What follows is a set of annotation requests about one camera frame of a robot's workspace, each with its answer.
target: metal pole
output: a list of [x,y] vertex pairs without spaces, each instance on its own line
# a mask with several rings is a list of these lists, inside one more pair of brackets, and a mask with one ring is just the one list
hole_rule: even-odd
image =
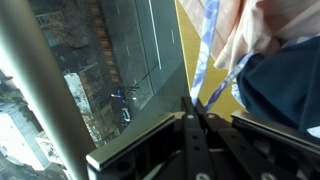
[[95,145],[27,0],[0,1],[0,63],[72,178],[88,179],[85,156]]

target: black metal mechanism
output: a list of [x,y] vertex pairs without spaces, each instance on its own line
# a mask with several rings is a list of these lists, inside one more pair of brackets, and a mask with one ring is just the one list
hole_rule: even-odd
[[319,179],[319,139],[241,111],[229,123],[200,101],[182,102],[181,119],[168,118],[112,155],[90,153],[90,179]]

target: glass window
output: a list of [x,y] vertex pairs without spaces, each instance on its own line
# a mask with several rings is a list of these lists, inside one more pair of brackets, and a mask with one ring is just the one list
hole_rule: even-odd
[[[176,17],[174,2],[166,1],[29,0],[97,148],[155,121],[143,117],[179,111],[188,95],[177,20],[168,18]],[[11,73],[0,69],[0,179],[70,179]]]

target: bolt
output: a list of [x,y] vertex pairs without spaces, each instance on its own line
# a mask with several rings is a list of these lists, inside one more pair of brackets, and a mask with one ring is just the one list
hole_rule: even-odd
[[193,115],[189,114],[189,115],[187,116],[187,118],[188,118],[188,119],[193,119]]
[[215,116],[214,114],[209,114],[208,117],[209,117],[210,119],[213,119],[213,118],[216,117],[216,116]]
[[277,180],[277,178],[271,173],[262,173],[261,180]]
[[206,173],[198,173],[196,180],[210,180],[210,177]]

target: pink fabric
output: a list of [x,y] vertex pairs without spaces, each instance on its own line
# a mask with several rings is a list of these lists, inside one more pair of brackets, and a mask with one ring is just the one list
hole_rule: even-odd
[[[179,1],[200,34],[205,0]],[[231,70],[249,50],[269,55],[286,41],[319,32],[319,0],[220,0],[214,66]]]

